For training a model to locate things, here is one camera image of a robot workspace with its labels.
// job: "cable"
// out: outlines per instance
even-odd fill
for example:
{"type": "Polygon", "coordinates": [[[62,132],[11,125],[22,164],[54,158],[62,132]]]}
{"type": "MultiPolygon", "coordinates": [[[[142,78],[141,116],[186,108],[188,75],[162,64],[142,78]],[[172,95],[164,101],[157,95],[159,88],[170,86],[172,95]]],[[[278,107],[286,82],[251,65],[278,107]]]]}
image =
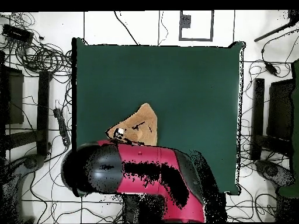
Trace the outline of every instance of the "cable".
{"type": "Polygon", "coordinates": [[[160,41],[160,43],[158,44],[158,46],[160,46],[160,44],[161,44],[164,40],[166,40],[166,39],[167,39],[167,36],[168,36],[168,29],[164,26],[164,24],[163,24],[163,22],[162,22],[162,20],[163,20],[163,15],[164,15],[164,10],[163,10],[163,12],[162,12],[161,24],[162,24],[163,27],[166,29],[166,31],[167,31],[167,35],[166,35],[165,39],[163,39],[163,40],[160,41]]]}
{"type": "Polygon", "coordinates": [[[39,199],[40,201],[44,202],[45,205],[46,205],[46,208],[44,209],[43,213],[40,215],[39,219],[37,220],[37,223],[36,223],[36,224],[39,224],[41,217],[45,214],[45,212],[46,212],[46,210],[47,210],[47,208],[48,208],[48,204],[47,204],[43,199],[41,199],[40,197],[38,197],[38,196],[32,191],[32,184],[33,184],[33,182],[34,182],[34,180],[35,180],[35,176],[36,176],[36,172],[34,171],[34,172],[33,172],[33,180],[32,180],[32,182],[31,182],[31,184],[30,184],[30,191],[31,191],[31,193],[32,193],[33,196],[35,196],[35,197],[36,197],[37,199],[39,199]]]}
{"type": "Polygon", "coordinates": [[[124,28],[128,31],[129,35],[130,35],[131,38],[134,40],[135,44],[136,44],[136,45],[139,45],[139,44],[136,42],[136,40],[134,39],[134,37],[132,36],[132,34],[130,33],[130,31],[128,30],[127,26],[126,26],[126,25],[119,19],[119,17],[117,16],[116,12],[115,12],[115,11],[113,11],[113,12],[114,12],[114,15],[115,15],[116,19],[117,19],[117,20],[124,26],[124,28]]]}
{"type": "Polygon", "coordinates": [[[291,72],[291,66],[287,63],[287,60],[288,60],[288,58],[290,57],[291,53],[293,52],[293,50],[294,50],[294,46],[295,46],[297,40],[299,39],[299,36],[296,38],[296,40],[295,40],[295,42],[294,42],[294,44],[293,44],[293,46],[292,46],[292,49],[291,49],[291,51],[290,51],[290,53],[289,53],[287,59],[285,60],[285,62],[268,62],[268,61],[266,61],[266,60],[264,59],[264,52],[265,52],[265,47],[266,47],[266,45],[268,45],[268,44],[269,44],[271,41],[273,41],[273,40],[279,39],[279,38],[281,38],[281,37],[283,37],[283,36],[285,36],[285,35],[287,35],[287,34],[291,34],[291,33],[298,32],[298,31],[299,31],[299,29],[295,29],[295,30],[293,30],[293,31],[289,31],[289,32],[287,32],[287,33],[282,34],[281,36],[278,36],[278,37],[276,37],[276,38],[273,38],[273,39],[269,40],[266,44],[264,44],[264,46],[263,46],[263,48],[262,48],[262,50],[261,50],[262,60],[263,60],[264,64],[266,65],[266,69],[267,69],[272,75],[274,75],[274,76],[276,76],[276,77],[278,77],[278,78],[285,78],[286,76],[289,75],[289,73],[291,72]],[[280,74],[280,71],[277,72],[277,69],[276,69],[275,65],[284,65],[284,66],[288,69],[288,73],[287,73],[286,75],[284,75],[284,76],[278,76],[278,74],[280,74]]]}
{"type": "MultiPolygon", "coordinates": [[[[261,222],[263,222],[263,221],[262,221],[262,219],[261,219],[260,216],[259,216],[259,214],[261,214],[261,213],[258,211],[258,208],[257,208],[257,205],[258,205],[258,204],[257,204],[257,200],[258,200],[259,197],[261,197],[261,196],[263,196],[263,195],[267,195],[268,197],[272,197],[272,198],[274,198],[274,199],[277,201],[277,198],[274,197],[273,195],[269,194],[269,193],[261,193],[261,194],[259,194],[259,195],[255,198],[255,201],[254,201],[254,203],[255,203],[255,211],[256,211],[256,214],[257,214],[257,216],[258,216],[258,218],[259,218],[259,220],[260,220],[261,222]]],[[[263,209],[263,213],[265,214],[265,212],[267,212],[267,213],[270,214],[271,216],[275,216],[276,211],[274,210],[274,208],[273,208],[271,205],[267,205],[267,208],[268,208],[269,211],[266,211],[265,209],[263,209]]]]}

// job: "black border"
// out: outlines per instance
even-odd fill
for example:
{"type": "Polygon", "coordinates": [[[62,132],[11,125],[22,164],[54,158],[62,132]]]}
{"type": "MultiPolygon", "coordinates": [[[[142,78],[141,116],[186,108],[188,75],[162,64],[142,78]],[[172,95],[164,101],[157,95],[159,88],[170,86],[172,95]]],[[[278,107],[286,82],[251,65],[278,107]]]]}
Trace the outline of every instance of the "black border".
{"type": "MultiPolygon", "coordinates": [[[[118,46],[117,44],[98,44],[98,45],[88,45],[86,40],[84,38],[78,38],[81,39],[81,41],[87,45],[87,46],[118,46]]],[[[242,48],[240,50],[239,56],[239,96],[238,96],[238,119],[237,119],[237,158],[236,158],[236,176],[235,176],[235,185],[238,188],[237,194],[231,194],[229,191],[223,191],[223,193],[227,193],[228,195],[240,195],[241,193],[241,186],[239,185],[239,172],[241,168],[241,121],[242,121],[242,99],[243,99],[243,86],[244,86],[244,50],[246,47],[246,43],[243,41],[235,41],[231,43],[228,47],[219,47],[211,45],[209,47],[214,48],[224,48],[224,49],[230,49],[233,46],[235,46],[238,43],[242,43],[242,48]]],[[[166,45],[164,47],[181,47],[179,45],[166,45]]],[[[77,38],[72,38],[72,106],[73,109],[76,109],[73,111],[72,120],[75,120],[72,126],[72,151],[77,151],[77,38]]]]}
{"type": "Polygon", "coordinates": [[[206,42],[213,42],[214,36],[214,10],[211,10],[211,30],[210,30],[210,38],[182,38],[182,17],[183,17],[183,10],[180,10],[180,28],[179,28],[179,41],[206,41],[206,42]]]}

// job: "power adapter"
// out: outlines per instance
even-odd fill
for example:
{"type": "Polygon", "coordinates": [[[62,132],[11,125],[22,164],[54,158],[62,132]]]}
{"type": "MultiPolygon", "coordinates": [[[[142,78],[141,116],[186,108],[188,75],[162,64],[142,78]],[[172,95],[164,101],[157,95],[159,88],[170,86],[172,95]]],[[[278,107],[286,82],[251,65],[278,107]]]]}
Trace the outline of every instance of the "power adapter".
{"type": "Polygon", "coordinates": [[[277,76],[277,69],[273,66],[273,64],[269,63],[269,62],[264,62],[267,71],[269,71],[270,74],[277,76]]]}
{"type": "Polygon", "coordinates": [[[34,36],[33,33],[29,32],[27,30],[20,29],[18,27],[13,27],[8,24],[3,25],[2,34],[6,37],[13,39],[13,40],[19,40],[23,43],[27,43],[28,45],[30,45],[32,43],[33,36],[34,36]]]}

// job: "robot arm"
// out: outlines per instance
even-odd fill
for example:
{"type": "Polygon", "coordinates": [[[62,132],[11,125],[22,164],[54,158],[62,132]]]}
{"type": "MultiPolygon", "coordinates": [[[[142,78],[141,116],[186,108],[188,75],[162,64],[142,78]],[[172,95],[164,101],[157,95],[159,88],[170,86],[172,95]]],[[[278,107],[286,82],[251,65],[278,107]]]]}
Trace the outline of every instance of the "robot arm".
{"type": "Polygon", "coordinates": [[[61,176],[77,197],[90,193],[161,195],[165,222],[205,221],[198,171],[178,150],[100,141],[67,154],[61,176]]]}

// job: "green board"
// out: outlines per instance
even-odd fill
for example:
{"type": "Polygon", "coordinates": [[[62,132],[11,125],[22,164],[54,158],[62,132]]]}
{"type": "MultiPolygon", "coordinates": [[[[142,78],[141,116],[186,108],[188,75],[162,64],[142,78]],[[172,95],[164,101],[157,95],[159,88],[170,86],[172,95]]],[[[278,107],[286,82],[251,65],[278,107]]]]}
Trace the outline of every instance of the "green board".
{"type": "Polygon", "coordinates": [[[85,45],[77,39],[77,147],[149,103],[158,146],[203,154],[221,192],[239,193],[240,53],[230,48],[85,45]]]}
{"type": "Polygon", "coordinates": [[[293,78],[295,79],[295,88],[291,94],[293,102],[293,134],[292,146],[293,157],[290,158],[290,169],[293,171],[295,183],[288,187],[279,189],[279,194],[287,198],[299,198],[299,60],[296,60],[292,66],[293,78]]]}

